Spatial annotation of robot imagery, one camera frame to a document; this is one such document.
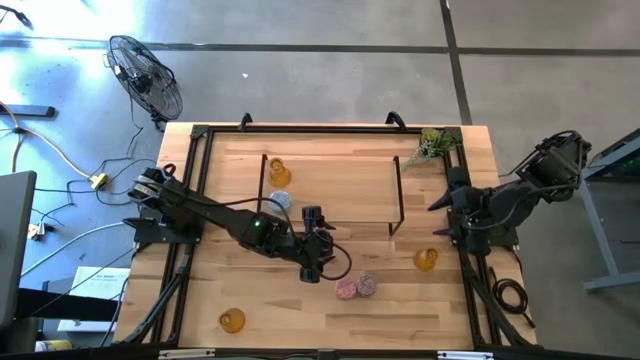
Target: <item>electric fan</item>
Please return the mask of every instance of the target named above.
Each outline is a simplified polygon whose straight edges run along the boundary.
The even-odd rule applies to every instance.
[[[178,118],[182,97],[173,71],[138,40],[125,35],[112,36],[107,60],[124,89],[151,114],[158,130],[162,131],[160,123]]]

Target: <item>gray floor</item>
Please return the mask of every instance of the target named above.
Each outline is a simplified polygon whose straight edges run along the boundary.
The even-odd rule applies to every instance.
[[[276,43],[446,46],[437,0],[193,0],[16,1],[35,33],[11,16],[0,36],[107,39],[125,33],[165,43]],[[640,3],[626,0],[450,0],[459,46],[521,48],[639,48]],[[134,128],[129,99],[101,50],[68,50],[40,40],[30,49],[0,49],[0,99],[47,104],[54,121],[24,120],[92,171],[124,154]],[[158,51],[176,73],[184,99],[180,121],[381,122],[390,110],[408,123],[460,124],[449,56]],[[462,56],[474,124],[490,128],[498,168],[506,172],[540,140],[575,129],[594,153],[640,125],[637,57]],[[138,106],[144,124],[135,158],[155,158],[161,134]],[[2,167],[15,139],[0,138]],[[126,162],[110,164],[115,172]],[[144,167],[118,178],[124,189]],[[45,144],[29,139],[18,169],[38,172],[38,186],[63,188],[78,178]],[[49,210],[65,194],[38,193]],[[44,242],[30,242],[29,266],[98,225],[133,216],[134,206],[107,207],[93,195],[56,213],[66,226]],[[26,276],[24,287],[70,277],[79,265],[103,265],[131,246],[131,231],[107,230],[70,246]],[[605,275],[604,262],[576,195],[541,204],[520,230],[524,276],[537,334],[549,348],[640,357],[640,286],[587,295],[581,282]],[[126,266],[126,261],[119,263]]]

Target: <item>green plant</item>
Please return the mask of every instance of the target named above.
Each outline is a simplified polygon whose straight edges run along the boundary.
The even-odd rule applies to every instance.
[[[442,156],[456,145],[456,139],[445,131],[433,128],[422,129],[420,144],[413,152],[407,162],[402,164],[402,171],[407,171],[413,167],[415,162],[423,158],[426,162],[434,157]]]

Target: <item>wooden tabletop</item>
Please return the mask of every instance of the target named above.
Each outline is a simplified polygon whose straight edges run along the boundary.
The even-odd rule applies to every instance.
[[[169,124],[160,149],[158,165],[174,163],[178,178],[183,173],[193,125]],[[497,185],[498,174],[487,127],[461,128],[473,185]],[[307,159],[321,163],[323,171],[334,171],[336,179],[346,177],[345,182],[353,181],[349,177],[385,179],[377,185],[376,181],[365,181],[364,191],[349,187],[343,187],[337,194],[320,190],[325,193],[319,205],[327,209],[328,222],[331,223],[331,215],[356,221],[347,219],[346,215],[354,209],[365,220],[384,220],[393,215],[386,212],[391,209],[389,199],[392,197],[384,190],[377,190],[389,188],[388,181],[392,178],[386,175],[386,167],[396,155],[404,162],[417,143],[418,135],[414,138],[395,134],[220,133],[213,142],[205,195],[217,201],[255,197],[262,154],[285,159],[285,166],[288,160]],[[202,153],[203,146],[200,146],[194,174],[200,171]],[[303,171],[292,169],[292,186],[297,186],[293,185],[296,176],[308,178]],[[193,178],[192,188],[197,176]],[[426,210],[446,188],[442,160],[417,164],[402,174],[401,181],[406,220],[392,238],[383,223],[340,222],[332,232],[335,242],[353,257],[349,277],[356,279],[368,273],[376,279],[377,292],[371,298],[339,300],[334,295],[333,282],[302,283],[295,264],[249,252],[238,246],[226,231],[207,225],[202,242],[196,248],[180,346],[471,349],[457,251],[448,238],[431,234],[447,227],[445,210]],[[317,190],[309,187],[307,191]],[[296,189],[296,193],[298,198],[306,196],[304,190]],[[371,206],[370,213],[368,207],[363,206],[367,201],[378,204]],[[246,204],[246,208],[255,210],[256,205]],[[413,266],[413,254],[429,247],[439,252],[436,267],[430,272],[420,272]],[[167,248],[164,244],[154,244],[134,259],[116,339],[130,334],[157,298]],[[487,262],[499,278],[508,277],[522,283],[512,254],[493,249]],[[325,272],[338,274],[345,266],[345,257],[337,254]],[[244,329],[236,334],[224,332],[217,324],[218,316],[232,307],[243,310],[247,319]],[[173,308],[174,304],[170,303],[165,333],[170,328]],[[483,334],[488,339],[486,313],[483,306],[478,309]],[[508,318],[525,338],[535,342],[535,333],[522,316],[508,315]]]

